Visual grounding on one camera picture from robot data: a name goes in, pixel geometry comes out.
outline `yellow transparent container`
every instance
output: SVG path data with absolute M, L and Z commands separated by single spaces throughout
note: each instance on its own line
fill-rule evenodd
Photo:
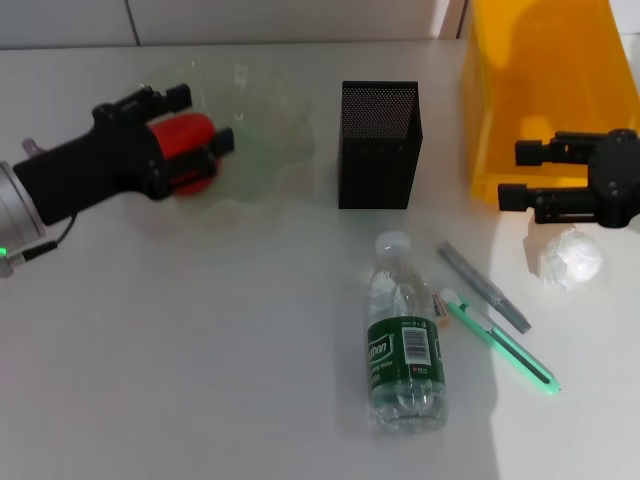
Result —
M 518 140 L 638 130 L 640 98 L 607 0 L 474 0 L 462 90 L 472 195 L 587 184 L 581 165 L 516 167 Z

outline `plastic water bottle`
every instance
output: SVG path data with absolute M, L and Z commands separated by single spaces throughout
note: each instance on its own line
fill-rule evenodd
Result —
M 404 233 L 380 235 L 376 252 L 367 329 L 373 416 L 383 431 L 437 430 L 448 404 L 431 292 Z

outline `silver metal cylinder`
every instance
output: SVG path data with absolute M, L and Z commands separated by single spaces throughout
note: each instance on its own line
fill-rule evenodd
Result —
M 7 162 L 0 162 L 0 247 L 11 253 L 45 236 L 31 197 Z

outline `barcode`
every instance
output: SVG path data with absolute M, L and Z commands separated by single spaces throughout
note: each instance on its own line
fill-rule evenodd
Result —
M 404 342 L 404 359 L 407 365 L 431 365 L 429 337 L 424 328 L 404 327 L 402 340 Z

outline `green bottle label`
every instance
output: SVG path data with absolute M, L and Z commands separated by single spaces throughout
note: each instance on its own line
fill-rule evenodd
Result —
M 395 317 L 367 331 L 371 389 L 398 380 L 432 380 L 444 384 L 438 327 L 420 317 Z

